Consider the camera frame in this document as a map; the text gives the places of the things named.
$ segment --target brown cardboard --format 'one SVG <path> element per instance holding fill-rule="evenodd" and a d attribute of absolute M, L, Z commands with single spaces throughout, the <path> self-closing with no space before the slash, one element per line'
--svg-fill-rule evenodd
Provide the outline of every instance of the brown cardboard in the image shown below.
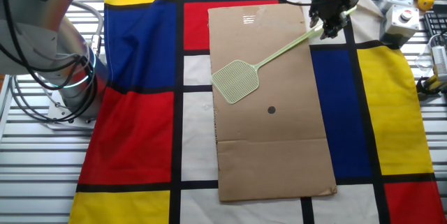
<path fill-rule="evenodd" d="M 257 64 L 306 31 L 301 8 L 287 4 L 208 12 L 212 73 L 236 59 Z M 336 193 L 309 43 L 258 75 L 259 88 L 234 105 L 213 87 L 219 199 Z"/>

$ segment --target tablecloth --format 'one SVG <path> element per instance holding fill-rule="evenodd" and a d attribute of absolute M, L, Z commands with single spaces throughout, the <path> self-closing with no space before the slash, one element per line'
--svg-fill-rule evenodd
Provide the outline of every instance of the tablecloth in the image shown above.
<path fill-rule="evenodd" d="M 105 0 L 110 76 L 70 223 L 447 223 L 413 75 L 367 1 L 310 42 L 338 193 L 223 204 L 207 10 L 278 1 Z"/>

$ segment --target blue rectangle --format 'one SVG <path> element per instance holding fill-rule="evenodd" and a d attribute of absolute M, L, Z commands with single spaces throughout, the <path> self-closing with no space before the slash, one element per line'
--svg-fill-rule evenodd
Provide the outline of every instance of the blue rectangle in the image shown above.
<path fill-rule="evenodd" d="M 370 177 L 349 53 L 312 50 L 312 61 L 335 177 Z"/>
<path fill-rule="evenodd" d="M 175 3 L 157 0 L 146 8 L 105 10 L 109 80 L 123 89 L 173 87 Z"/>

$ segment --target green fly swatter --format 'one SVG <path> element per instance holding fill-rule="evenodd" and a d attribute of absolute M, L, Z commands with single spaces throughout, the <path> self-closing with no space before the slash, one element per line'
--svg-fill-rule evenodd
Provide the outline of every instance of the green fly swatter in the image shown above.
<path fill-rule="evenodd" d="M 356 7 L 346 11 L 344 14 L 348 15 L 355 9 Z M 317 24 L 309 32 L 294 40 L 292 43 L 289 43 L 259 64 L 251 65 L 241 60 L 232 61 L 212 75 L 213 85 L 228 103 L 234 104 L 238 102 L 259 87 L 258 70 L 260 67 L 281 56 L 310 36 L 318 33 L 322 28 L 322 23 Z"/>

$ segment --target red rectangle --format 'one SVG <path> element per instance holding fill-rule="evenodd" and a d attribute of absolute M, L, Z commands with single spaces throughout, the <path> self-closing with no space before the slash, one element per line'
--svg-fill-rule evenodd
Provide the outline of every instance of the red rectangle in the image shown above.
<path fill-rule="evenodd" d="M 210 48 L 210 31 L 208 30 L 208 9 L 275 4 L 277 0 L 265 1 L 220 1 L 203 3 L 186 3 L 184 5 L 184 49 L 208 50 Z"/>
<path fill-rule="evenodd" d="M 435 181 L 385 184 L 391 224 L 446 224 Z"/>
<path fill-rule="evenodd" d="M 173 92 L 121 94 L 107 88 L 80 184 L 170 182 Z"/>

